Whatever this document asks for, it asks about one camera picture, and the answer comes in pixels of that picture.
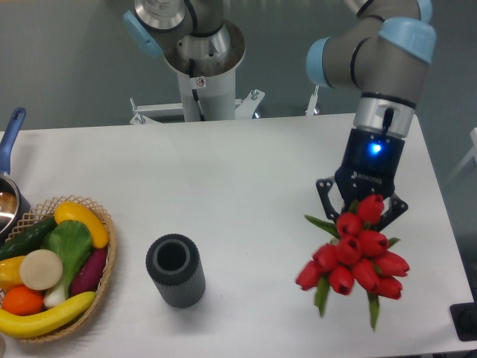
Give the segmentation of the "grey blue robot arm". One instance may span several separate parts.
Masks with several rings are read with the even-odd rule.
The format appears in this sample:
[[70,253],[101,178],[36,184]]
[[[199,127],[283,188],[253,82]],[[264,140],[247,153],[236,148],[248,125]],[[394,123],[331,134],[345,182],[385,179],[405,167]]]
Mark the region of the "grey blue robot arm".
[[[357,23],[316,41],[306,73],[317,88],[353,87],[361,98],[341,166],[316,187],[328,219],[337,187],[344,212],[368,210],[381,230],[407,210],[394,176],[436,42],[430,1],[353,1]],[[188,122],[246,119],[253,96],[236,99],[236,68],[245,54],[241,31],[222,1],[136,1],[123,17],[130,37],[175,71]]]

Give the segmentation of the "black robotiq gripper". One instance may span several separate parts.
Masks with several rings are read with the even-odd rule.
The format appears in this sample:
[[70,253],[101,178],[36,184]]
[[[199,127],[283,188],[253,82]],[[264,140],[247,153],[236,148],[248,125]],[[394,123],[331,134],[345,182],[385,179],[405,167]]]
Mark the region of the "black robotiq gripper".
[[321,178],[316,189],[326,217],[336,222],[354,201],[376,193],[389,198],[376,230],[383,230],[408,210],[408,204],[394,193],[394,177],[405,141],[392,136],[354,128],[335,178]]

